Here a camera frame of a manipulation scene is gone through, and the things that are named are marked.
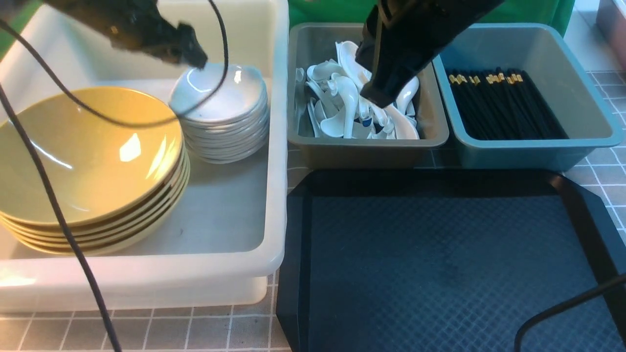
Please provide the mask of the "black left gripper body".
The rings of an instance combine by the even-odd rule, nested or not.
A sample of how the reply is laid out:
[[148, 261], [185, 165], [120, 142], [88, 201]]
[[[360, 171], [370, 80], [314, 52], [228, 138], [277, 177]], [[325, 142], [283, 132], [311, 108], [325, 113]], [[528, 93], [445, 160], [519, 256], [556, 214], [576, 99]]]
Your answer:
[[116, 49], [148, 54], [173, 65], [203, 68], [208, 60], [194, 28], [168, 22], [156, 0], [46, 0], [45, 4], [107, 37]]

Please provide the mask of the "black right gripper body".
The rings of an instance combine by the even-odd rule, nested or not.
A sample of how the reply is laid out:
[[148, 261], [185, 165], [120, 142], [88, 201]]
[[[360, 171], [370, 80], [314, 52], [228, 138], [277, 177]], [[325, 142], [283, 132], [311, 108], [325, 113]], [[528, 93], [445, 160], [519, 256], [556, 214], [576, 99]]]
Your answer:
[[356, 62], [372, 73], [362, 97], [384, 108], [462, 31], [500, 0], [380, 0], [362, 30]]

